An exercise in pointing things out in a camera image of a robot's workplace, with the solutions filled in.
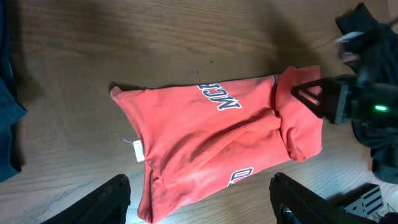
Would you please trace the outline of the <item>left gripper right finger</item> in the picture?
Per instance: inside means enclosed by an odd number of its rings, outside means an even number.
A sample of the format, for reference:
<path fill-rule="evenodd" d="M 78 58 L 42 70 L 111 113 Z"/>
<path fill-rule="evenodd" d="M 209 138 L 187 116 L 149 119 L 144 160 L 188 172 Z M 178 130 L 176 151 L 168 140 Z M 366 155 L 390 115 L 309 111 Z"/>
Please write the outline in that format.
<path fill-rule="evenodd" d="M 361 218 L 338 208 L 302 184 L 277 172 L 271 178 L 270 200 L 277 223 L 303 224 L 369 224 Z"/>

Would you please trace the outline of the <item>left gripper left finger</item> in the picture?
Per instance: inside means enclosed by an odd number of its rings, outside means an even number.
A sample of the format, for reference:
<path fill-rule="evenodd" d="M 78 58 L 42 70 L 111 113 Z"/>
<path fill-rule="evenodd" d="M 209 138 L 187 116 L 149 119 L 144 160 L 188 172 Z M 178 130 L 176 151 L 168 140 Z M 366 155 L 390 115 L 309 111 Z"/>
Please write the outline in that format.
<path fill-rule="evenodd" d="M 125 224 L 130 196 L 128 177 L 118 174 L 42 224 Z"/>

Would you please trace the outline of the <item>red t-shirt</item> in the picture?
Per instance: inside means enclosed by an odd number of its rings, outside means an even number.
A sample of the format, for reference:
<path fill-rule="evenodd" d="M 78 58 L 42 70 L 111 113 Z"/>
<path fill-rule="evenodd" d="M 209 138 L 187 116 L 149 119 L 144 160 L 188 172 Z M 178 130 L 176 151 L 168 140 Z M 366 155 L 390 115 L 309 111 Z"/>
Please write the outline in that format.
<path fill-rule="evenodd" d="M 266 168 L 316 156 L 323 121 L 291 90 L 319 78 L 314 65 L 227 82 L 112 88 L 144 151 L 138 217 L 160 222 Z"/>

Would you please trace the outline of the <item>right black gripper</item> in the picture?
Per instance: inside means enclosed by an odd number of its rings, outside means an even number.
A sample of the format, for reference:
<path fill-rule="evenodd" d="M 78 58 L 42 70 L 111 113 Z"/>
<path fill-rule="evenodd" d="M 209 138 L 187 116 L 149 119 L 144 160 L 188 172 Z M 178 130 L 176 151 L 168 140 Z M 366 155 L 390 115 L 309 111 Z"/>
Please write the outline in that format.
<path fill-rule="evenodd" d="M 380 128 L 397 127 L 396 85 L 360 85 L 356 77 L 340 75 L 293 86 L 291 94 L 318 118 L 332 124 L 361 121 Z"/>

